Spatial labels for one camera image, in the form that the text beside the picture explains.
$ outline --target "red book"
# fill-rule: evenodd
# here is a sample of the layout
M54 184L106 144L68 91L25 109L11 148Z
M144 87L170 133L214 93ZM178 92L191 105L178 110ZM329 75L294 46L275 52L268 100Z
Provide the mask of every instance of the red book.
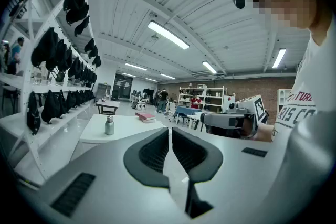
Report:
M155 115L152 115L152 114L150 114L150 113L145 113L145 112L141 113L141 112L137 112L137 113L135 113L135 114L136 114L136 116L138 116L140 119L145 120L145 121L150 121L150 120L155 120L155 119L156 119Z

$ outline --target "brick wall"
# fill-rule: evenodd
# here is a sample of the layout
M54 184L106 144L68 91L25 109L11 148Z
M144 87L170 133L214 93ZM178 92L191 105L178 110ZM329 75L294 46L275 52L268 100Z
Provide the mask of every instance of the brick wall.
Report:
M274 124L277 114L277 94L278 89L291 89L295 78L267 78L267 79L235 79L235 80L216 80L206 82L193 82L193 88L196 84L203 83L209 88L221 88L224 85L227 88L228 95L236 94L236 101L246 97L260 94L265 109L269 113L268 124ZM176 94L179 97L179 89L187 88L189 82L162 84L158 85L158 89L165 88L171 97Z

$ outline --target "metal water bottle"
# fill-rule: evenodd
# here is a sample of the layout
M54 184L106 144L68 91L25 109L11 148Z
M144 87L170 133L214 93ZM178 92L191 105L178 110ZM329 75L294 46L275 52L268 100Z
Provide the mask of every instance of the metal water bottle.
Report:
M112 134L114 134L114 122L113 122L113 116L107 116L107 117L106 117L105 134L107 134L107 135L112 135Z

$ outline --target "blue table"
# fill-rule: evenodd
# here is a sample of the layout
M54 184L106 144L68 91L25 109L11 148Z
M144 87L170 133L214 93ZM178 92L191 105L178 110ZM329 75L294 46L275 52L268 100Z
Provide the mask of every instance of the blue table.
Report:
M179 117L178 115L180 113L183 113L185 115L194 115L196 112L201 112L201 109L194 109L194 108L186 108L184 106L178 106L176 108L176 113L177 113L177 117L176 117L176 124L178 123Z

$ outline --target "person in red shirt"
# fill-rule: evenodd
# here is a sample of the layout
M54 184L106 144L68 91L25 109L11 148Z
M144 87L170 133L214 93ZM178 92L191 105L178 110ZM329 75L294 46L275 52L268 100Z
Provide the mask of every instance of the person in red shirt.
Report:
M201 102L200 98L197 97L197 94L194 93L191 99L191 108L198 109L198 104Z

